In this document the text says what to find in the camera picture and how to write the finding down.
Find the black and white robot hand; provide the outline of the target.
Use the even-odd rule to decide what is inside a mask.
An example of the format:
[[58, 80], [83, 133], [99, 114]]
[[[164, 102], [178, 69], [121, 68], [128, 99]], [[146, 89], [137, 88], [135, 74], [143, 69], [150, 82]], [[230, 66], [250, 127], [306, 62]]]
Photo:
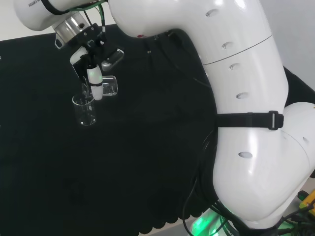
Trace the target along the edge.
[[93, 24], [74, 36], [68, 46], [73, 55], [70, 63], [82, 83], [90, 88], [94, 100], [103, 98], [103, 78], [100, 68], [105, 49], [102, 29]]

